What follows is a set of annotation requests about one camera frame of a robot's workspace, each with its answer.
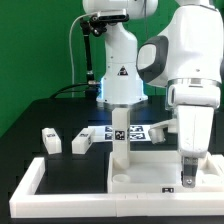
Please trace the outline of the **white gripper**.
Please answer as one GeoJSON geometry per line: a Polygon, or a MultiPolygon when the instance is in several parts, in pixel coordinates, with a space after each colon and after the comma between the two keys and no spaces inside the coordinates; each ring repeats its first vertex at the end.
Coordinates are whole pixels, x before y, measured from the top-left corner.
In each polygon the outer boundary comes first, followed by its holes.
{"type": "Polygon", "coordinates": [[[178,134],[178,151],[182,158],[181,181],[194,188],[198,159],[207,154],[214,111],[220,105],[220,88],[214,85],[172,84],[167,90],[167,105],[175,117],[155,123],[148,131],[153,144],[164,142],[164,128],[178,134]]]}

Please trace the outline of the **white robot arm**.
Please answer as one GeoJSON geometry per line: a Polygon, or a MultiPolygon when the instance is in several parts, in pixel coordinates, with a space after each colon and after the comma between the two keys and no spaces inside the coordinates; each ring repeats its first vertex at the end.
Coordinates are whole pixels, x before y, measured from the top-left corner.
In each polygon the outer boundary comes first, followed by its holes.
{"type": "Polygon", "coordinates": [[[166,108],[174,113],[178,151],[182,157],[182,185],[193,187],[198,160],[208,150],[214,111],[220,106],[223,22],[212,0],[175,0],[179,7],[169,25],[148,39],[127,61],[121,53],[122,25],[106,32],[108,68],[97,101],[105,105],[123,102],[112,89],[122,65],[137,72],[150,86],[166,90],[166,108]]]}

